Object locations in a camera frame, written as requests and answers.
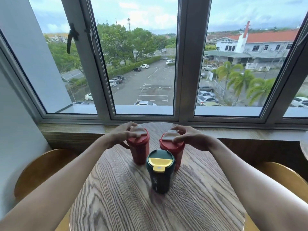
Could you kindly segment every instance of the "yellow car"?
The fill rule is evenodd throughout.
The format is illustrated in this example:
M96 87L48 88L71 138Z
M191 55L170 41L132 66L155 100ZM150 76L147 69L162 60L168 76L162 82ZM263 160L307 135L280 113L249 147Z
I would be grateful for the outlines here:
M218 104L216 102L206 102L202 104L203 106L223 106L221 104Z

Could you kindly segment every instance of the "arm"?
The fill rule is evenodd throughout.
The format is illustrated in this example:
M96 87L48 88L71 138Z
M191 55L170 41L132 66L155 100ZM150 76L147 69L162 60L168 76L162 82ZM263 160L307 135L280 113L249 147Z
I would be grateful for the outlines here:
M1 221L2 231L54 231L65 216L102 153L139 134L129 132L129 122L98 138L81 155L52 175L19 202Z
M192 127L176 126L181 136L174 142L185 142L210 151L225 173L245 210L261 230L307 230L308 204L275 180L255 169L221 141Z

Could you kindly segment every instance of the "red lid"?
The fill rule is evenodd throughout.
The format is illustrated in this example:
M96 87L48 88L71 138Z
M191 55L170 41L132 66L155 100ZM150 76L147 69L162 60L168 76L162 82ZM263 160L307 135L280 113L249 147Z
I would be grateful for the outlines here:
M147 135L141 135L140 138L128 138L126 141L130 145L142 145L146 144L150 140L149 132L146 128L144 128L147 132Z
M169 151L182 151L183 149L184 149L184 147L185 147L185 144L184 144L184 142L181 142L181 143L173 143L172 141L169 141L169 140L162 140L162 138L163 138L163 136L164 136L164 134L161 136L161 138L160 138L160 143L161 143L161 145L165 148L165 149L167 149L167 150L169 150Z

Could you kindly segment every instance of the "cup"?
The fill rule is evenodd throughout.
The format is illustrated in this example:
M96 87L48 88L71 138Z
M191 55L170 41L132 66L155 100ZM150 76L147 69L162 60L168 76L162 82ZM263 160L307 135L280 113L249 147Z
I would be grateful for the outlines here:
M184 151L184 148L185 148L185 143L184 142L173 143L172 138L174 138L175 136L173 136L171 138L164 138L164 135L166 135L167 133L170 134L170 131L172 131L172 130L169 130L168 132L166 132L162 135L162 137L159 140L159 145L160 145L161 149L169 151L169 152L172 153L172 155L175 158L175 163L176 163L175 171L177 171L179 169L179 167L181 166L181 161L182 161L183 151Z
M141 134L140 138L129 138L126 140L132 153L133 161L139 165L145 164L150 152L149 132L145 128L142 129L146 131L146 134Z
M171 152L165 150L152 151L147 157L146 167L150 174L153 190L159 194L167 193L175 169L175 159Z

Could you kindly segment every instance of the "person's right hand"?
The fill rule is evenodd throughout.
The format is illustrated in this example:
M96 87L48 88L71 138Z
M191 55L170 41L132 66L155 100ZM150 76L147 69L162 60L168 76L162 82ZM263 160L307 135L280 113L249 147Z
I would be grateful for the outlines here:
M176 126L171 129L176 130L181 135L175 137L172 142L188 143L201 151L210 151L210 147L219 142L218 139L202 134L200 131L190 126Z

